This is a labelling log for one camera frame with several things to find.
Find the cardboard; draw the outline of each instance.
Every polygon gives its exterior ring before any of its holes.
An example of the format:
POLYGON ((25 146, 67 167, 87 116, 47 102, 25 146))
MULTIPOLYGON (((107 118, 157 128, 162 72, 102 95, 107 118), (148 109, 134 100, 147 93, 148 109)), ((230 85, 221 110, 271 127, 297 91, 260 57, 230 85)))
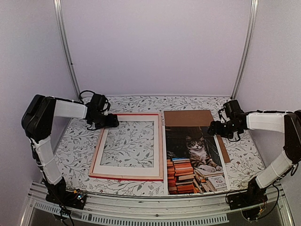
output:
MULTIPOLYGON (((210 110, 164 111, 165 126, 210 126, 213 121, 210 110)), ((229 155, 222 138, 217 136, 225 163, 230 162, 229 155)))

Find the wall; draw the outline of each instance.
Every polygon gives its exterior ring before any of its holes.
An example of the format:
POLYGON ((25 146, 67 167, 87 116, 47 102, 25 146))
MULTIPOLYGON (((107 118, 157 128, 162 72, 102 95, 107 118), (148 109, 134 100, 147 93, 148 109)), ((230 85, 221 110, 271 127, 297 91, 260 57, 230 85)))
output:
POLYGON ((230 96, 251 1, 62 1, 79 86, 106 95, 230 96))
MULTIPOLYGON (((301 2, 259 1, 250 55, 239 90, 243 110, 301 109, 301 2)), ((281 152, 284 135, 253 131, 266 165, 281 152)), ((301 222, 301 170, 282 180, 296 225, 301 222)))
MULTIPOLYGON (((16 226, 30 185, 40 178, 22 115, 35 94, 75 94, 53 1, 2 1, 0 28, 0 225, 16 226)), ((54 143, 65 125, 66 120, 56 120, 54 143)))

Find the perforated rail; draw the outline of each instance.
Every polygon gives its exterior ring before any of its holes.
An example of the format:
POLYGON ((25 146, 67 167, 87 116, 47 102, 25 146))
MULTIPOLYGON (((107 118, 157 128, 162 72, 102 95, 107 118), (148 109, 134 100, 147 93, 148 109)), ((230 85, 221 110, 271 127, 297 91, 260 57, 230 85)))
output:
MULTIPOLYGON (((60 215, 60 208, 54 204, 36 201, 35 208, 48 213, 60 215)), ((226 214, 215 215, 212 217, 190 218, 190 219, 127 219, 106 217, 94 213, 76 212, 72 213, 72 218, 80 221, 95 223, 106 226, 206 226, 227 223, 226 214)))

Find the cat face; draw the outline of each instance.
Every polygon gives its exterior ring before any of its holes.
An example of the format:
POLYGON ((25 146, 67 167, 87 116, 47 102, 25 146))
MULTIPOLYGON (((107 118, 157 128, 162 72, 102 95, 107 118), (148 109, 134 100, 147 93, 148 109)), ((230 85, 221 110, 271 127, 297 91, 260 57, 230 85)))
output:
POLYGON ((205 139, 201 137, 200 139, 192 139, 189 136, 186 136, 186 146, 188 149, 194 151, 202 151, 205 148, 205 139))

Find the cat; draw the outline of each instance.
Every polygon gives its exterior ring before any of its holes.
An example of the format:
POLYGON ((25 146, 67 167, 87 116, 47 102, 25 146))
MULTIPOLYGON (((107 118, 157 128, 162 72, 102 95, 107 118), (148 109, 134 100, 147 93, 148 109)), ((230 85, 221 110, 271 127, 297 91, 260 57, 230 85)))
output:
POLYGON ((209 156, 205 148, 205 138, 192 139, 186 136, 186 146, 189 151, 191 165, 209 172, 222 171, 222 167, 217 165, 209 156))

